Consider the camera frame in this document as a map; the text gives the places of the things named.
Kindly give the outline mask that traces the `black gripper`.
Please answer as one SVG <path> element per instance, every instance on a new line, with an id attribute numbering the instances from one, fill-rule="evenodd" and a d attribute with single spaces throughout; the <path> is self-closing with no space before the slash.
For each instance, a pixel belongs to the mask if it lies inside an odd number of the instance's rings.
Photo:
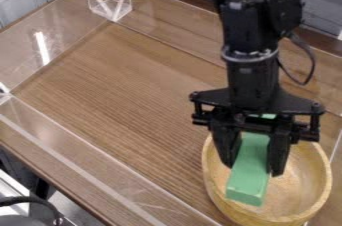
<path id="1" fill-rule="evenodd" d="M 278 56 L 229 61 L 229 86 L 192 92 L 192 123 L 207 126 L 221 162 L 234 166 L 242 145 L 241 131 L 271 135 L 269 171 L 283 174 L 291 143 L 319 141 L 323 106 L 289 93 L 279 84 Z"/>

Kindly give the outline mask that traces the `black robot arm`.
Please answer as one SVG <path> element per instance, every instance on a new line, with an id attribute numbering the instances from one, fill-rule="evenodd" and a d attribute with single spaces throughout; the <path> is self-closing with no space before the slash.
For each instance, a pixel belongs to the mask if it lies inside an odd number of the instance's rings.
<path id="1" fill-rule="evenodd" d="M 285 66 L 279 41 L 290 39 L 303 50 L 310 47 L 294 33 L 302 22 L 301 0 L 212 0 L 223 27 L 221 57 L 227 65 L 229 85 L 196 91 L 192 122 L 212 135 L 222 163 L 237 163 L 245 132 L 270 138 L 266 172 L 285 172 L 290 147 L 298 141 L 319 140 L 323 106 L 295 96 L 279 83 Z"/>

